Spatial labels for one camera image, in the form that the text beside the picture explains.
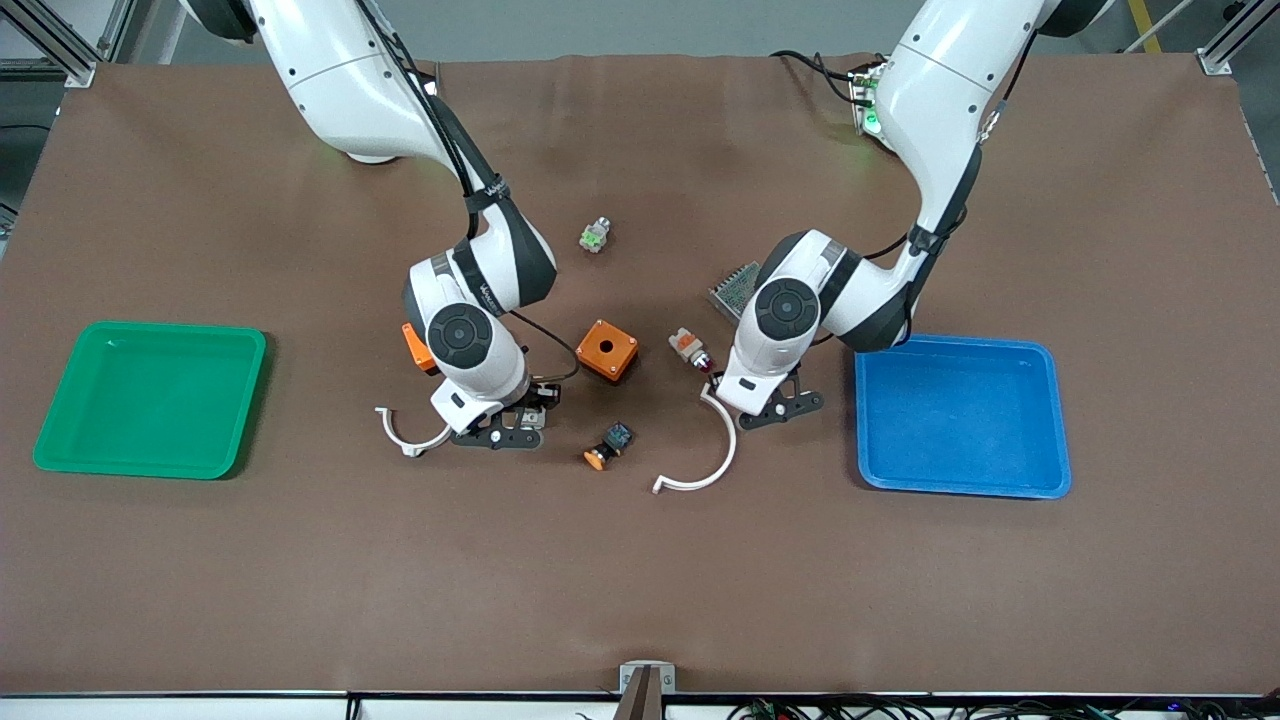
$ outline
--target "metal bracket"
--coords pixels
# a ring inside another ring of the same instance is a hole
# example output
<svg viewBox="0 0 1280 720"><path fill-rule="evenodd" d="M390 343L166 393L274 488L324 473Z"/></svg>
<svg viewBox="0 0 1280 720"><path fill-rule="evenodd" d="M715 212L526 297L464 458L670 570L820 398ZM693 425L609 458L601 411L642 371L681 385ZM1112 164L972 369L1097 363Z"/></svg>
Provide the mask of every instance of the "metal bracket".
<svg viewBox="0 0 1280 720"><path fill-rule="evenodd" d="M792 393L786 395L782 388L791 384ZM759 415L748 415L746 413L737 416L737 427L744 430L754 430L756 428L763 428L765 425L774 425L778 423L786 423L792 418L799 418L800 415L808 415L809 413L817 413L822 410L826 401L815 389L800 391L800 374L791 370L787 374L787 379L782 380L782 384L769 395L768 402L764 404L764 410Z"/></svg>
<svg viewBox="0 0 1280 720"><path fill-rule="evenodd" d="M1196 49L1196 59L1199 61L1201 69L1204 70L1204 74L1207 74L1207 76L1229 76L1229 74L1231 74L1231 63L1228 63L1226 60L1224 60L1222 64L1219 65L1219 67L1216 67L1216 68L1212 67L1212 65L1210 65L1208 64L1208 59L1204 56L1204 49L1203 47L1197 47Z"/></svg>
<svg viewBox="0 0 1280 720"><path fill-rule="evenodd" d="M543 445L541 429L547 424L547 411L559 405L559 396L561 386L535 383L524 397L489 418L488 423L454 434L453 445L489 450L538 450ZM502 419L508 415L515 420L506 425Z"/></svg>
<svg viewBox="0 0 1280 720"><path fill-rule="evenodd" d="M93 76L97 74L97 63L88 64L88 72L79 76L67 76L67 82L63 87L68 90L84 90L93 85Z"/></svg>
<svg viewBox="0 0 1280 720"><path fill-rule="evenodd" d="M67 73L67 87L88 87L93 82L93 64L102 55L45 0L0 0L0 17Z"/></svg>
<svg viewBox="0 0 1280 720"><path fill-rule="evenodd" d="M632 660L618 665L618 692L626 693L631 675L646 665L658 673L658 687L662 688L662 694L673 694L676 692L676 666L662 660Z"/></svg>
<svg viewBox="0 0 1280 720"><path fill-rule="evenodd" d="M488 447L489 450L538 450L543 445L541 430L508 428L502 424L502 413L467 433L453 436L453 445L461 447Z"/></svg>

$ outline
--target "yellow floor stripe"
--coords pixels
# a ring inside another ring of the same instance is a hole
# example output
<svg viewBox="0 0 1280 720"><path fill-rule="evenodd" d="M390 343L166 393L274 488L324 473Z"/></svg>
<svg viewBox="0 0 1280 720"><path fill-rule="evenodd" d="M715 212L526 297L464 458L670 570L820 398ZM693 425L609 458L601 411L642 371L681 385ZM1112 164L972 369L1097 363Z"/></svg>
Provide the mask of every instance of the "yellow floor stripe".
<svg viewBox="0 0 1280 720"><path fill-rule="evenodd" d="M1133 13L1133 24L1138 26L1138 35L1151 29L1151 13L1147 10L1146 0L1129 0L1129 12ZM1160 53L1160 41L1151 36L1142 44L1147 53Z"/></svg>

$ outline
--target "black cable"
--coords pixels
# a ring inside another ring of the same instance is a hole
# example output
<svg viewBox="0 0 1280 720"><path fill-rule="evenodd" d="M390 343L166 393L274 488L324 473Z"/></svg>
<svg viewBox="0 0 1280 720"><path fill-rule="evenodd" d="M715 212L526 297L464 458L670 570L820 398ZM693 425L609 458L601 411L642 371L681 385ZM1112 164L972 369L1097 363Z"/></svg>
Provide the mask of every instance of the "black cable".
<svg viewBox="0 0 1280 720"><path fill-rule="evenodd" d="M534 382L539 382L539 383L559 383L559 382L563 382L563 380L567 380L567 379L572 378L573 375L577 374L577 372L580 369L582 369L582 363L577 359L577 351L573 350L570 346L570 343L567 343L563 340L561 340L561 337L558 334L556 334L556 333L550 332L549 329L539 325L538 323L530 320L529 318L521 315L520 313L517 313L515 310L511 311L511 315L513 318L516 318L517 320L525 323L526 325L534 328L535 331L543 333L544 336L554 340L556 343L559 345L561 347L563 347L564 351L568 352L568 356L573 359L573 369L572 370L570 370L567 373L563 373L563 374L559 374L559 375L548 375L548 377L534 375Z"/></svg>
<svg viewBox="0 0 1280 720"><path fill-rule="evenodd" d="M929 712L929 711L928 711L928 710L927 710L927 708L925 708L924 706L922 706L922 705L918 705L918 703L915 703L915 702L911 702L911 701L909 701L909 700L899 700L897 702L899 702L899 705L901 705L901 706L904 706L904 707L910 707L910 708L913 708L913 710L918 710L918 711L920 711L920 712L922 712L922 714L924 715L924 717L925 717L927 720L937 720L937 717L934 717L934 716L933 716L933 714L932 714L932 712Z"/></svg>
<svg viewBox="0 0 1280 720"><path fill-rule="evenodd" d="M815 73L826 73L827 77L832 79L849 79L847 74L838 74L828 70L826 65L819 65L818 63L810 60L809 58L796 53L795 50L778 50L777 53L771 53L769 58L792 58L804 63L810 70Z"/></svg>
<svg viewBox="0 0 1280 720"><path fill-rule="evenodd" d="M780 703L777 707L782 712L786 712L787 716L791 717L791 720L813 720L813 717L810 717L809 714L805 712L804 708L800 707L799 705L792 705L787 702L787 703Z"/></svg>
<svg viewBox="0 0 1280 720"><path fill-rule="evenodd" d="M369 9L369 4L365 0L356 0L356 5L360 6L360 12L365 15L370 27L378 35L378 38L387 47L387 51L396 59L396 64L399 67L401 74L408 82L410 87L413 88L413 97L417 100L419 105L426 113L428 120L431 122L431 127L435 129L435 135L440 138L440 145L444 146L444 152L449 158L449 164L453 165L453 172L458 177L458 183L462 186L462 197L471 197L475 188L471 187L471 176L467 173L466 164L462 161L462 152L458 150L457 142L449 136L444 129L444 123L440 122L438 110L435 109L434 97L426 95L420 83L421 72L417 69L417 64L413 61L413 55L404 46L404 41L401 40L399 33L394 29L390 31L390 36L383 29L383 24L378 22L378 17L374 12ZM476 213L467 213L467 240L476 236L476 231L480 227L480 220Z"/></svg>
<svg viewBox="0 0 1280 720"><path fill-rule="evenodd" d="M964 222L968 218L969 218L969 206L965 205L964 208L960 209L960 215L956 218L956 222L951 223L951 227L947 228L947 231L945 233L942 233L941 236L938 236L938 242L946 242L951 237L951 233L956 232L956 229L961 224L964 224ZM911 300L911 290L914 287L915 287L915 279L913 278L911 281L909 281L906 283L906 299L908 299L908 302L906 302L906 334L902 336L902 342L893 343L895 346L902 345L906 341L911 340L911 329L913 329L913 327L911 327L911 323L913 323L911 315L914 315L914 313L911 313L911 306L915 305L915 302ZM1047 705L1044 705L1043 702L1039 702L1039 701L1027 701L1027 702L1028 703L1036 702L1037 705L1043 705L1046 708L1048 707Z"/></svg>
<svg viewBox="0 0 1280 720"><path fill-rule="evenodd" d="M1116 710L1115 712L1108 712L1107 715L1110 715L1112 717L1119 717L1121 712L1125 712L1130 707L1138 705L1139 702L1142 702L1142 700L1143 700L1142 696L1134 697L1129 702L1124 703L1124 707L1121 707L1120 710Z"/></svg>
<svg viewBox="0 0 1280 720"><path fill-rule="evenodd" d="M1032 42L1039 36L1038 29L1032 31L1032 36L1027 38L1027 46L1023 47L1023 54L1018 58L1018 67L1014 68L1014 77L1009 81L1009 87L1005 88L1005 95L1001 100L1009 100L1009 95L1014 92L1014 86L1018 85L1018 77L1023 74L1023 63L1027 61L1027 55L1032 51Z"/></svg>
<svg viewBox="0 0 1280 720"><path fill-rule="evenodd" d="M813 54L813 61L818 63L818 68L819 68L818 72L822 73L823 79L827 81L827 87L829 87L831 91L836 94L836 97L840 97L841 100L844 100L845 102L849 102L850 105L858 105L859 108L870 108L872 106L872 101L870 100L863 100L860 97L851 97L849 95L845 95L844 92L841 92L841 90L838 87L836 87L836 81L831 78L831 76L833 76L835 73L832 73L831 70L828 70L827 69L827 64L822 61L822 53L814 53ZM845 76L845 81L846 82L849 81L847 76Z"/></svg>
<svg viewBox="0 0 1280 720"><path fill-rule="evenodd" d="M867 68L874 67L878 63L883 63L884 61L884 56L877 53L876 54L876 60L872 60L869 63L863 63L861 65L851 68L847 72L845 72L844 74L841 74L841 73L837 73L837 72L831 70L829 68L827 68L827 63L824 63L822 60L822 54L820 53L814 53L812 60L809 58L805 58L800 53L796 53L795 50L778 50L777 53L771 54L769 58L794 58L796 60L800 60L810 70L822 74L823 79L827 81L827 86L831 87L831 91L835 92L837 97L840 97L845 102L849 102L851 105L858 105L860 108L870 108L872 104L868 100L854 99L854 97L850 97L849 95L845 95L838 87L836 87L836 81L840 79L840 81L849 82L849 76L850 74L865 70Z"/></svg>
<svg viewBox="0 0 1280 720"><path fill-rule="evenodd" d="M876 252L872 252L870 255L863 255L863 258L867 259L867 260L874 260L877 258L883 258L884 255L888 255L890 252L892 252L892 251L897 250L899 247L901 247L902 243L906 242L906 236L908 236L908 233L902 233L902 237L895 240L892 245L884 247L883 250L877 250Z"/></svg>

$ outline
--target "orange component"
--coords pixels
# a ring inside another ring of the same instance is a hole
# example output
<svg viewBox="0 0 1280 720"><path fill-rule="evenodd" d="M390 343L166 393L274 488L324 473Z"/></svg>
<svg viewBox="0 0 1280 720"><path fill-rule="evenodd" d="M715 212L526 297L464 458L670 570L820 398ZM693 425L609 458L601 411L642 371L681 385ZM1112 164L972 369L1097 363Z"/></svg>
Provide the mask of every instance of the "orange component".
<svg viewBox="0 0 1280 720"><path fill-rule="evenodd" d="M588 450L586 452L582 454L582 457L585 457L588 464L595 468L596 470L600 470L602 473L604 471L604 457L602 457L599 452L594 450Z"/></svg>
<svg viewBox="0 0 1280 720"><path fill-rule="evenodd" d="M435 357L431 357L431 348L417 337L417 333L413 332L413 325L404 323L401 325L401 331L404 333L404 342L408 343L410 354L413 355L413 364L429 375L439 373L440 369L435 366Z"/></svg>
<svg viewBox="0 0 1280 720"><path fill-rule="evenodd" d="M614 383L627 372L639 351L636 338L604 320L596 320L582 342L577 343L577 359Z"/></svg>

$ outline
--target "blue tray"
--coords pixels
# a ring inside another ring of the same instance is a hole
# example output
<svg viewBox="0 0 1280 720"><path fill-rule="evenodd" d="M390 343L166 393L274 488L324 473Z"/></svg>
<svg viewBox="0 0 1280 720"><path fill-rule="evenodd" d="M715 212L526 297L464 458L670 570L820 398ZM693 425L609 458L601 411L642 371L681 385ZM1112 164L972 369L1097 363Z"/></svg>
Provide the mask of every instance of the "blue tray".
<svg viewBox="0 0 1280 720"><path fill-rule="evenodd" d="M858 469L884 489L1057 500L1071 488L1053 356L913 336L858 355Z"/></svg>

